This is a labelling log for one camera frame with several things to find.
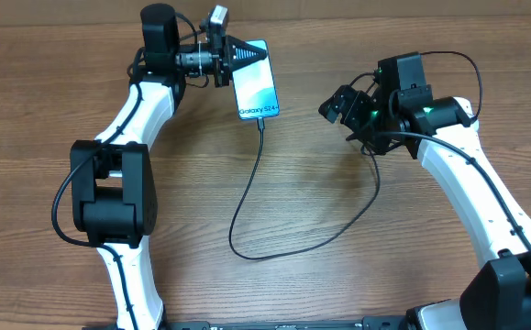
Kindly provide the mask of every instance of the black robotic joint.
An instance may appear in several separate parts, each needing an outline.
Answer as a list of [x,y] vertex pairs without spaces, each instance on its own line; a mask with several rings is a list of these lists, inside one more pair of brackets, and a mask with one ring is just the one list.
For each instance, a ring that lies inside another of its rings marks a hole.
[[[157,220],[157,194],[147,145],[129,143],[100,148],[98,141],[75,141],[70,153],[72,170],[83,160],[72,180],[75,227],[90,243],[127,243],[138,247]],[[96,179],[122,173],[122,187],[102,187]]]

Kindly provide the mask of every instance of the wooden table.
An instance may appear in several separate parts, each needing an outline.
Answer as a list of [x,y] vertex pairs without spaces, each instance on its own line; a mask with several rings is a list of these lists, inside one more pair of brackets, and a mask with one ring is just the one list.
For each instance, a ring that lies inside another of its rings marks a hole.
[[[481,142],[531,216],[531,16],[232,23],[267,39],[282,114],[267,121],[258,176],[235,241],[251,255],[313,245],[371,197],[371,163],[318,106],[377,60],[457,50],[480,66]],[[57,238],[54,193],[75,139],[106,128],[127,97],[140,25],[0,28],[0,329],[77,329],[114,322],[94,250]],[[435,96],[478,88],[462,58],[424,59]],[[339,240],[299,256],[247,262],[228,249],[231,215],[259,139],[231,88],[190,88],[151,152],[160,215],[155,281],[172,321],[356,319],[458,297],[477,273],[469,237],[444,193],[405,149],[379,158],[382,190]],[[70,198],[60,209],[72,225]]]

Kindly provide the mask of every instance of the cable connector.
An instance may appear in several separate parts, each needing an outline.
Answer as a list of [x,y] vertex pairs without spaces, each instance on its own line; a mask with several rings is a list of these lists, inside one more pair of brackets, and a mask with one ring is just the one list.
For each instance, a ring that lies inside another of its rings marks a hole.
[[265,119],[263,117],[257,118],[257,129],[262,132],[265,129]]

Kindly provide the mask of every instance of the phone screen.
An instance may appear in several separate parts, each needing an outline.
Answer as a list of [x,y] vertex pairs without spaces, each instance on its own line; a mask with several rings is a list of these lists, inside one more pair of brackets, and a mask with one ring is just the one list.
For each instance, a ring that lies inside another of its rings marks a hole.
[[[264,50],[267,49],[265,40],[252,40],[247,43]],[[240,119],[277,116],[280,113],[269,54],[265,60],[259,60],[233,71],[232,80]]]

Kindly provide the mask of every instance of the white arm segment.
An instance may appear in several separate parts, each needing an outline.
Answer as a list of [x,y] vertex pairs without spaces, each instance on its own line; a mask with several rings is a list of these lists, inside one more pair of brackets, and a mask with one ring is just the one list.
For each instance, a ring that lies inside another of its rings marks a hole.
[[[163,124],[173,116],[175,103],[173,102],[171,87],[164,86],[159,82],[141,82],[139,85],[143,92],[143,101],[125,127],[123,134],[117,137],[112,144],[126,145],[128,142],[134,141],[146,144],[150,150]],[[116,132],[116,128],[124,123],[128,114],[133,110],[137,98],[137,86],[132,84],[125,106],[120,110],[112,124],[96,137],[97,140],[104,141]]]
[[[113,248],[119,256],[122,256],[120,260],[127,279],[128,298],[133,306],[138,329],[158,329],[163,315],[163,301],[155,289],[153,269],[149,257],[149,237],[144,236],[138,248],[130,248],[128,244],[106,243],[106,245]],[[102,248],[97,250],[104,259],[112,282],[112,290],[115,293],[116,306],[118,307],[116,325],[119,329],[132,330],[133,323],[125,303],[118,266],[110,252]]]
[[[123,134],[117,137],[112,144],[126,145],[128,142],[134,141],[147,144],[150,150],[163,124],[173,116],[175,103],[171,87],[158,82],[141,82],[140,88],[143,100],[125,127]],[[130,94],[122,110],[106,131],[96,137],[97,140],[104,141],[116,132],[116,128],[125,121],[128,114],[133,110],[137,98],[138,90],[133,84],[130,86]],[[122,173],[111,171],[110,176],[121,177]],[[128,298],[133,305],[138,329],[158,329],[163,315],[163,301],[157,294],[153,279],[149,255],[149,237],[144,236],[138,248],[134,249],[130,248],[128,244],[107,243],[106,245],[122,256],[121,261],[125,271]],[[98,253],[102,255],[105,261],[112,282],[118,309],[116,324],[119,329],[132,330],[133,324],[125,303],[118,266],[108,251],[98,248]]]
[[[464,98],[456,97],[456,99],[472,116],[470,102]],[[473,124],[473,127],[455,125],[440,128],[434,138],[447,141],[477,160],[493,180],[531,244],[531,219],[505,188],[485,157],[477,135],[478,124],[478,122]],[[498,252],[503,249],[508,249],[515,255],[527,252],[518,236],[512,235],[512,226],[493,196],[492,190],[465,159],[437,143],[422,140],[418,150],[418,160],[422,167],[435,177],[459,215],[460,221],[465,225],[477,254],[479,268],[482,268],[488,260],[499,258]]]

